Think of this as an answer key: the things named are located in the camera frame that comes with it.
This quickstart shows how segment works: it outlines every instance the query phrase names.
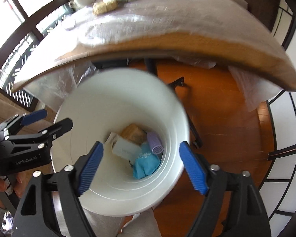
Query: white round object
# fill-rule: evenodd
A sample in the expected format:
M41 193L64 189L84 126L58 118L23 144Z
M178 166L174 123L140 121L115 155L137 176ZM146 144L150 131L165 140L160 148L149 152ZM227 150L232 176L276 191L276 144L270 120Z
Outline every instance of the white round object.
M173 90L157 77L137 69L112 69L79 85L64 101L56 121L70 118L73 128L53 141L55 172L88 154L96 141L105 143L111 132L120 133L136 123L155 131L164 146L162 162L141 180L125 159L104 145L104 155L82 207L106 216L140 213L159 203L183 171L179 145L189 140L185 110Z

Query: table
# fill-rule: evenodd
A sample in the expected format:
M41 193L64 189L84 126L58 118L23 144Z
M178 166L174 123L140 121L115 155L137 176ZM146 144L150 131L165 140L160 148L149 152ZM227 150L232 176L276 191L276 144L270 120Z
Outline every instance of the table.
M38 45L13 90L73 64L130 57L220 62L296 91L284 49L234 0L133 0L97 17L81 9Z

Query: blue cloth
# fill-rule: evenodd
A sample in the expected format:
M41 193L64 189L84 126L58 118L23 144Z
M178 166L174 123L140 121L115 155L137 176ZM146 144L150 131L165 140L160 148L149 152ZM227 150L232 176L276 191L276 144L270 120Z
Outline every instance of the blue cloth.
M136 159L133 168L133 176L141 179L153 174L159 167L161 160L157 155L151 153L147 142L141 145L141 155Z

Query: white cup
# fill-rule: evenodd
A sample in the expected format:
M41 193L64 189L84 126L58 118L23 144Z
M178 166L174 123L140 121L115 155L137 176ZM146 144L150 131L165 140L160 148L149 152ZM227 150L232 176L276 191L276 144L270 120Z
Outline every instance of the white cup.
M91 6L95 0L73 0L69 2L72 9L81 9L83 7Z

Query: purple and white object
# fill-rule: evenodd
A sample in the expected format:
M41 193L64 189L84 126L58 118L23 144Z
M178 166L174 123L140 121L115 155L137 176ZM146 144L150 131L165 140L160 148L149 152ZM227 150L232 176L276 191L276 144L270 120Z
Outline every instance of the purple and white object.
M156 133L148 132L147 141L149 143L152 154L158 155L163 152L164 148Z

